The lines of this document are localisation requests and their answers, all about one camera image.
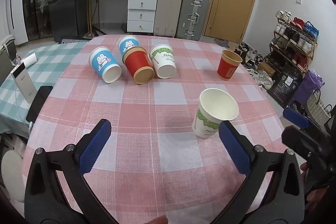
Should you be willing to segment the person's right hand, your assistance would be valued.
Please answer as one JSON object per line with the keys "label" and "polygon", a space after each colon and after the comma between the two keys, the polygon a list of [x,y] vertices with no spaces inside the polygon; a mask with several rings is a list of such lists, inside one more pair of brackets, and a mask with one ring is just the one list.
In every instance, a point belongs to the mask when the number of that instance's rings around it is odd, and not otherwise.
{"label": "person's right hand", "polygon": [[[300,165],[301,177],[303,180],[303,186],[306,186],[307,173],[309,172],[309,167],[307,162]],[[335,176],[333,176],[328,182],[318,182],[317,185],[312,186],[305,197],[305,210],[307,213],[311,213],[322,200],[324,194],[327,192],[328,188],[335,184]]]}

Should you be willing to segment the person's left hand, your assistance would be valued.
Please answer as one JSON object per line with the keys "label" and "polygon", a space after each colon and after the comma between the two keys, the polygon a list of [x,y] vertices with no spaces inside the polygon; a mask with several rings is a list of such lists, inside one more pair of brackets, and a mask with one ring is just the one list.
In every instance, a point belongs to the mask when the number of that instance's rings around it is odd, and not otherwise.
{"label": "person's left hand", "polygon": [[145,223],[145,224],[168,224],[169,220],[167,216],[161,215],[159,217],[156,217],[155,219],[152,219],[151,221]]}

